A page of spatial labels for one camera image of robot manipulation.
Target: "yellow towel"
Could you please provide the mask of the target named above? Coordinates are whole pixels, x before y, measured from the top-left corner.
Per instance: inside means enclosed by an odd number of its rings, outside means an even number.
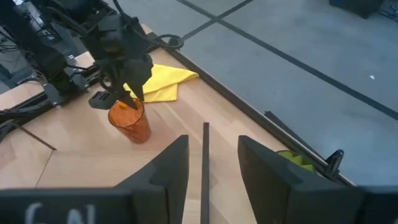
[[[178,83],[198,77],[198,74],[181,68],[154,65],[152,77],[143,86],[146,103],[177,100]],[[127,84],[124,89],[131,91]]]

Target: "black bracket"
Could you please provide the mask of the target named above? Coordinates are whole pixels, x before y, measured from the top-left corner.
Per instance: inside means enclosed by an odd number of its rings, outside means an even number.
[[[330,155],[325,162],[328,164],[325,167],[325,173],[336,177],[339,173],[339,166],[341,161],[343,160],[344,151],[342,149],[338,149],[332,155]]]
[[[109,110],[118,100],[118,96],[108,91],[97,91],[89,100],[88,103],[92,108]]]

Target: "orange plastic cup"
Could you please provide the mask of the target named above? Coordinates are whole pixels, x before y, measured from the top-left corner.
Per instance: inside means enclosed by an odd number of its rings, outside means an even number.
[[[109,110],[108,119],[132,142],[142,144],[150,137],[149,123],[144,104],[138,99],[133,100],[137,105],[136,110],[118,101]]]

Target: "metal frame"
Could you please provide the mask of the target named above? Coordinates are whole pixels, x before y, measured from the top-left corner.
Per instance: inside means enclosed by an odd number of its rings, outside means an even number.
[[[149,33],[147,36],[150,39],[157,37],[157,35],[153,32]],[[157,46],[151,46],[147,49],[147,52],[151,52],[158,48],[159,47],[157,47]],[[253,121],[255,121],[260,127],[264,128],[267,132],[272,134],[276,139],[278,139],[282,144],[287,146],[290,150],[299,152],[299,153],[303,154],[303,156],[307,157],[307,159],[312,161],[312,163],[313,163],[314,167],[317,169],[317,171],[319,171],[319,173],[324,175],[326,178],[328,178],[332,181],[335,181],[339,184],[348,185],[348,186],[354,185],[346,177],[343,177],[340,173],[328,172],[328,170],[330,170],[329,163],[327,163],[324,158],[319,156],[315,150],[309,149],[305,144],[303,144],[300,141],[298,141],[297,139],[295,139],[291,134],[289,134],[286,130],[281,128],[279,125],[277,125],[271,119],[264,116],[260,112],[256,111],[253,107],[251,107],[245,101],[243,101],[239,96],[235,95],[231,90],[229,90],[223,84],[221,84],[219,81],[214,79],[210,74],[208,74],[206,71],[204,71],[198,65],[196,65],[191,60],[186,58],[186,56],[184,56],[179,50],[170,50],[170,49],[164,49],[164,50],[166,50],[166,52],[168,52],[171,56],[173,56],[176,60],[178,60],[184,66],[186,66],[189,70],[199,74],[199,77],[205,83],[207,83],[214,90],[216,90],[220,95],[225,97],[233,105],[235,105],[237,108],[239,108],[244,114],[246,114],[249,118],[251,118]],[[98,77],[93,77],[93,78],[87,80],[87,82],[88,82],[89,86],[92,86],[98,82]],[[41,103],[45,100],[49,101],[48,97],[45,95],[45,93],[40,93],[28,100],[16,105],[15,107],[11,108],[10,111],[17,111],[17,110],[26,108],[28,106],[34,106],[34,105]],[[32,113],[30,113],[29,116],[19,118],[15,122],[19,126],[22,126],[23,124],[26,124],[30,120],[47,112],[51,108],[53,108],[53,105],[51,105],[50,103],[46,104],[45,106],[41,107],[39,110],[35,110]],[[2,133],[3,131],[12,131],[12,130],[13,130],[13,128],[8,128],[6,130],[4,124],[0,124],[0,133]]]

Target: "black plastic piece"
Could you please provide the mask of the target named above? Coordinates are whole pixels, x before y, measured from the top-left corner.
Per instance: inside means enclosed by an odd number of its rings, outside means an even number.
[[[109,110],[118,100],[115,94],[108,91],[97,91],[89,100],[88,104],[95,109]]]
[[[258,223],[356,223],[362,190],[309,172],[247,136],[239,137],[238,156]]]
[[[344,156],[344,151],[342,149],[338,149],[336,152],[330,155],[326,159],[328,165],[326,166],[325,172],[329,175],[337,176],[339,173],[338,168],[341,164],[341,161],[343,160],[343,156]]]
[[[155,34],[148,34],[148,37],[155,38]],[[186,58],[179,50],[166,50],[171,56],[177,59],[180,63],[186,66],[189,70],[196,72],[199,77],[206,82],[207,85],[212,87],[212,89],[216,90],[219,94],[225,97],[229,102],[231,102],[234,106],[236,106],[239,110],[241,110],[244,114],[246,114],[249,118],[255,121],[260,127],[267,130],[270,134],[272,134],[276,139],[278,139],[282,144],[288,147],[290,150],[299,152],[305,156],[307,156],[315,167],[319,167],[320,172],[323,172],[327,163],[318,157],[315,157],[313,154],[317,154],[316,151],[308,151],[308,149],[304,148],[301,144],[297,142],[296,139],[286,135],[283,128],[275,125],[270,121],[269,118],[266,118],[264,115],[260,114],[253,107],[243,101],[240,97],[236,96],[232,91],[227,89],[223,84],[214,79],[210,74],[201,69],[198,65],[193,63],[189,58]],[[344,184],[347,186],[351,186],[352,183],[348,181],[342,175],[337,175],[336,177],[331,177],[334,182],[339,184]]]
[[[180,44],[180,42],[181,42],[181,40],[179,40],[179,39],[177,39],[175,37],[171,37],[169,39],[169,45],[170,46],[178,46]]]
[[[188,169],[188,136],[180,136],[113,188],[2,190],[0,223],[181,223]]]
[[[201,160],[200,223],[210,224],[210,127],[203,123],[203,152]]]

